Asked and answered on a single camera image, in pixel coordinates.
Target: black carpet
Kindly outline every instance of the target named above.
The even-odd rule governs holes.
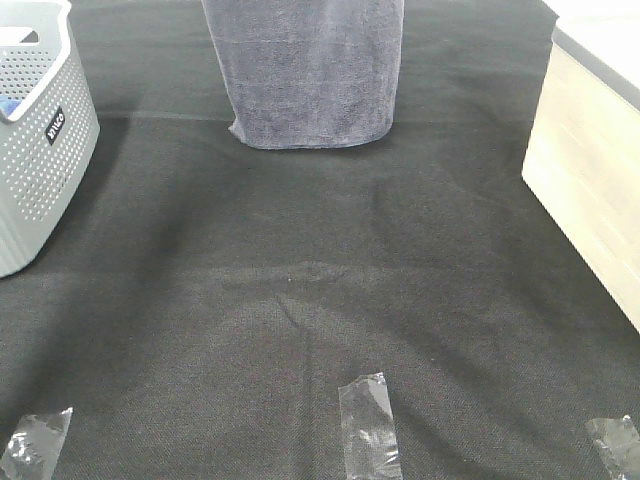
[[[339,480],[338,386],[384,371],[405,478],[604,479],[640,338],[520,170],[555,16],[407,0],[396,124],[236,141],[197,0],[77,0],[102,125],[0,281],[0,437],[76,409],[60,480]]]

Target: perforated plastic basket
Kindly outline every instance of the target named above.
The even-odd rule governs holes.
[[[0,0],[0,277],[42,248],[98,137],[70,10],[66,0]]]

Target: clear tape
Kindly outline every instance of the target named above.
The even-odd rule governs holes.
[[[73,409],[25,415],[0,459],[0,480],[51,480],[67,438]]]
[[[359,377],[338,394],[347,480],[402,480],[384,374]]]
[[[611,478],[640,480],[640,436],[631,417],[595,418],[586,426]]]

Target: blue object in basket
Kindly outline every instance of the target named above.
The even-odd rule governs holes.
[[[13,100],[4,95],[0,95],[0,112],[4,113],[5,117],[8,117],[18,108],[20,103],[20,100]]]

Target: folded towel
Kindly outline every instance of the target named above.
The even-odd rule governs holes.
[[[346,147],[391,128],[404,0],[203,3],[240,141]]]
[[[4,95],[0,95],[0,112],[4,113],[5,117],[8,117],[16,108],[18,108],[20,103],[22,103],[22,100],[14,100]]]

